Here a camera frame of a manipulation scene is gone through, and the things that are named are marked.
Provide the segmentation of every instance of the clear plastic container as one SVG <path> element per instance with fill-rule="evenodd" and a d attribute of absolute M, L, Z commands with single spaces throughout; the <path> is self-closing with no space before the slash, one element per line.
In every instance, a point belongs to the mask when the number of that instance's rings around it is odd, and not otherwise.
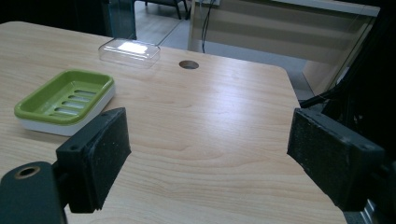
<path fill-rule="evenodd" d="M 160 58 L 160 47 L 136 40 L 114 38 L 99 48 L 99 58 L 137 68 L 150 68 Z"/>

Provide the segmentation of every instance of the desk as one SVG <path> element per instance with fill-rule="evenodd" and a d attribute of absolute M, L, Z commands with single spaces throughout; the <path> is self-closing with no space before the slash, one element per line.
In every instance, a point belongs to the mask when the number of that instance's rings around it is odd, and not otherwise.
<path fill-rule="evenodd" d="M 102 62 L 110 38 L 9 22 L 0 25 L 0 176 L 55 162 L 67 138 L 22 128 L 14 105 L 64 69 L 109 74 L 125 107 L 132 154 L 103 210 L 69 223 L 345 223 L 342 212 L 287 155 L 293 109 L 286 72 L 162 48 L 150 69 Z M 193 60 L 198 69 L 178 63 Z"/>

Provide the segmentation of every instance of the floor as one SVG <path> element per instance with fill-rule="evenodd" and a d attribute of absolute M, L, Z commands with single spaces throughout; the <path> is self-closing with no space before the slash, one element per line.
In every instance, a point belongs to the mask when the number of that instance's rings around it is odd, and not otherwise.
<path fill-rule="evenodd" d="M 179 8 L 182 18 L 185 18 L 187 14 L 182 3 L 179 4 Z M 143 2 L 136 2 L 135 17 L 137 40 L 174 49 L 188 48 L 190 21 L 179 20 L 174 7 L 155 4 L 145 6 Z M 306 63 L 304 59 L 207 41 L 205 42 L 205 53 L 283 67 L 289 75 L 291 85 L 300 102 L 314 96 L 303 75 Z M 311 107 L 315 110 L 321 110 L 321 108 L 322 105 Z M 348 224 L 366 223 L 359 212 L 345 212 L 344 214 Z"/>

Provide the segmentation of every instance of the chair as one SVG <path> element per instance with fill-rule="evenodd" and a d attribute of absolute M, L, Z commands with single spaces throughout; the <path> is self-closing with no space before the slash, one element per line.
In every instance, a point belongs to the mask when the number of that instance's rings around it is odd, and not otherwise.
<path fill-rule="evenodd" d="M 186 12 L 188 11 L 186 0 L 138 0 L 138 1 L 145 2 L 146 6 L 148 5 L 148 3 L 154 3 L 154 4 L 158 4 L 158 5 L 175 7 L 179 20 L 181 20 L 181 16 L 180 16 L 180 10 L 178 9 L 178 3 L 183 2 Z"/>

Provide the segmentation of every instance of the soap dish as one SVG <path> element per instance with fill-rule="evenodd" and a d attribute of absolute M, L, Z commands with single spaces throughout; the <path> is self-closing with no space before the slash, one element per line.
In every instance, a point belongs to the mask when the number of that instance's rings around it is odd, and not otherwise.
<path fill-rule="evenodd" d="M 14 114 L 25 129 L 71 136 L 96 117 L 114 94 L 112 77 L 66 70 L 18 102 Z"/>
<path fill-rule="evenodd" d="M 150 68 L 160 58 L 160 47 L 136 40 L 114 38 L 99 48 L 102 61 Z"/>

